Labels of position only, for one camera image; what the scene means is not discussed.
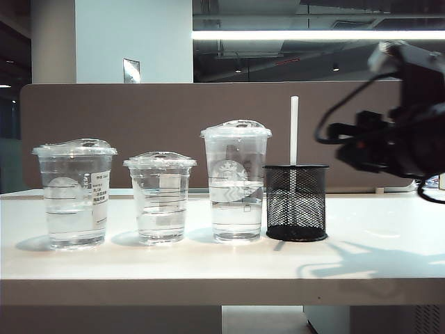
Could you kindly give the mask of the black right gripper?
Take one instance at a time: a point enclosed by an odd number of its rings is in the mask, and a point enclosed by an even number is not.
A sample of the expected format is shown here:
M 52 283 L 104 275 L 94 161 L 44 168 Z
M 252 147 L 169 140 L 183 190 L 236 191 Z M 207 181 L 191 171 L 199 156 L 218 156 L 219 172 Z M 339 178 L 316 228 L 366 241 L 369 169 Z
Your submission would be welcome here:
M 355 170 L 404 178 L 424 178 L 444 172 L 444 103 L 399 106 L 389 112 L 360 111 L 355 124 L 328 126 L 329 139 L 342 141 L 336 158 Z

